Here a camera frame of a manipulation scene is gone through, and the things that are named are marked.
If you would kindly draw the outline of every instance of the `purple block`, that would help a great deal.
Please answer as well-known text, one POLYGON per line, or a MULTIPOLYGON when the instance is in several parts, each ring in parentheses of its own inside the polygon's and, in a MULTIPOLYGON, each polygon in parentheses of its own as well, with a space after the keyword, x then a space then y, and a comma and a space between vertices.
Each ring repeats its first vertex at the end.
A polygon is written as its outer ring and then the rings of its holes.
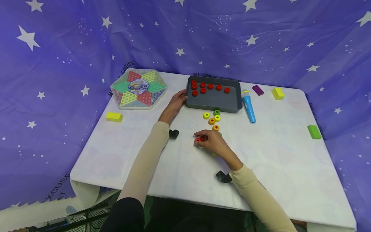
POLYGON ((264 94, 264 91, 258 86, 258 85, 254 85, 253 86, 253 90, 256 92, 257 95, 263 95, 264 94))

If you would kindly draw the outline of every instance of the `white tablecloth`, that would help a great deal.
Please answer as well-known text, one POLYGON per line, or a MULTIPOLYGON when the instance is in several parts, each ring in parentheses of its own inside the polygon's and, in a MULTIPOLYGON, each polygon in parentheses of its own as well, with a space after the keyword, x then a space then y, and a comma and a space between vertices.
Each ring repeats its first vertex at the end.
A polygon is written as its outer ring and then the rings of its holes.
MULTIPOLYGON (((77 160, 70 178, 121 189, 134 159, 171 97, 186 87, 187 75, 162 73, 168 91, 151 110, 120 110, 111 98, 77 160), (107 112, 119 112, 124 120, 111 122, 107 112)), ((308 125, 316 125, 304 92, 282 88, 285 97, 275 100, 273 86, 241 83, 252 91, 257 122, 251 124, 244 109, 236 114, 222 112, 217 124, 232 150, 283 207, 288 216, 306 222, 355 228, 356 222, 329 153, 322 139, 312 139, 308 125)), ((204 111, 184 106, 171 125, 179 130, 161 154, 149 195, 169 197, 223 208, 250 210, 231 184, 219 182, 215 174, 228 167, 194 147, 194 132, 211 129, 204 111)))

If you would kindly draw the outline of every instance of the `hand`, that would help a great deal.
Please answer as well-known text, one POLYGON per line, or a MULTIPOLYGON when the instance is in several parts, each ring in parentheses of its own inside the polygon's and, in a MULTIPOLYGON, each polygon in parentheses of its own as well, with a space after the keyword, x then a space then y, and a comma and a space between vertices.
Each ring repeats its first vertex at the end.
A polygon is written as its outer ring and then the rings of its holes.
POLYGON ((180 108, 184 105, 184 101, 187 99, 185 92, 186 89, 183 89, 172 97, 169 104, 158 119, 159 122, 165 122, 169 125, 172 123, 175 116, 177 116, 179 113, 180 108))
POLYGON ((223 137, 220 135, 218 131, 203 130, 203 131, 196 132, 194 135, 205 136, 205 141, 196 142, 195 143, 196 146, 207 148, 208 150, 221 156, 222 158, 223 156, 233 153, 231 148, 229 148, 229 146, 224 141, 223 137))
POLYGON ((233 171, 240 170, 243 167, 243 163, 237 157, 237 155, 232 151, 231 148, 224 141, 222 136, 218 131, 203 130, 196 132, 195 136, 205 136, 204 142, 196 142, 195 145, 199 147, 204 147, 211 152, 219 155, 233 171))

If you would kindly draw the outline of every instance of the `hexagonal game board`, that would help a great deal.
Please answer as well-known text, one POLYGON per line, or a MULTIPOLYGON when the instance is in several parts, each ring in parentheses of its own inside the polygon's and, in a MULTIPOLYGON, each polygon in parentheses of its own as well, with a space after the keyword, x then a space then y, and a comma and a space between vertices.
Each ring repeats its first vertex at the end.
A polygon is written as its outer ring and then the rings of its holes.
POLYGON ((151 109, 167 90, 154 69, 127 69, 112 85, 113 97, 120 109, 151 109))

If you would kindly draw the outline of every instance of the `toy microphone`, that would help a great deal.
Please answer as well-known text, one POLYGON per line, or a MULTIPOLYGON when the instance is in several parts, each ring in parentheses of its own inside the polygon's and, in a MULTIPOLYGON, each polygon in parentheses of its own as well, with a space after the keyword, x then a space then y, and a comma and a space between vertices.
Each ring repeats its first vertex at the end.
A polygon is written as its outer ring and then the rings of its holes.
POLYGON ((256 119, 255 119, 253 105, 251 104, 250 91, 247 89, 243 89, 241 95, 242 95, 243 105, 245 106, 247 115, 249 116, 249 120, 251 123, 255 123, 256 119))

